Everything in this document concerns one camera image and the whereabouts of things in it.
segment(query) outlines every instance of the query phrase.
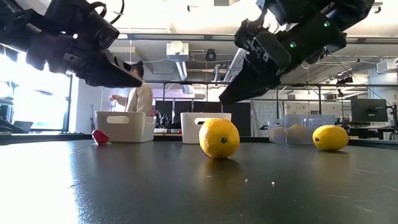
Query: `red object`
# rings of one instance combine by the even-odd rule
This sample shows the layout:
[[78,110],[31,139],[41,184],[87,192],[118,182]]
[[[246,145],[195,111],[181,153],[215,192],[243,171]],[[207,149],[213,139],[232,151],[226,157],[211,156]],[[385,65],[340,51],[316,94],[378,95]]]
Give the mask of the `red object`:
[[100,130],[94,130],[91,136],[99,145],[106,144],[109,140],[109,137]]

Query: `clear plastic container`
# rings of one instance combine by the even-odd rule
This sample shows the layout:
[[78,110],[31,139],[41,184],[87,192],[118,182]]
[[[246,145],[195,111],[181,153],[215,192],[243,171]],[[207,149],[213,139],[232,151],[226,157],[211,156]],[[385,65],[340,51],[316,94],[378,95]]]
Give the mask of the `clear plastic container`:
[[285,115],[286,143],[313,144],[313,132],[323,125],[334,125],[335,115],[290,114]]
[[267,123],[269,141],[276,144],[286,144],[284,119],[269,119]]

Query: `white shirt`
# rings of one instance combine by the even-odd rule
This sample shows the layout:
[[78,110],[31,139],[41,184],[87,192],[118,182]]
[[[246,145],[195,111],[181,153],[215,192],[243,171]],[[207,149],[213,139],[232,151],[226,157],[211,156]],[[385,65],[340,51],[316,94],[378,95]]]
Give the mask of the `white shirt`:
[[132,88],[127,97],[125,112],[144,112],[146,116],[150,116],[152,112],[153,93],[150,86],[142,82],[141,87]]

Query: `computer monitor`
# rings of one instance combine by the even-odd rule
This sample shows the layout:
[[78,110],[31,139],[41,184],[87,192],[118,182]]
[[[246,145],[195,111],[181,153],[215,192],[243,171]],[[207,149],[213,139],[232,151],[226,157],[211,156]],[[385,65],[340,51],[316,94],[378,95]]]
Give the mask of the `computer monitor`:
[[351,99],[353,122],[388,121],[386,100]]

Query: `window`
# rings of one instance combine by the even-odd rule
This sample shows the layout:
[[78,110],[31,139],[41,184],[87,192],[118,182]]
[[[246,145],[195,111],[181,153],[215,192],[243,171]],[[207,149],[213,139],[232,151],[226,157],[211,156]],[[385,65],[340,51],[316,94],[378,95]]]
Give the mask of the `window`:
[[34,131],[67,131],[71,77],[37,70],[20,53],[8,60],[8,78],[15,83],[13,121],[32,121]]

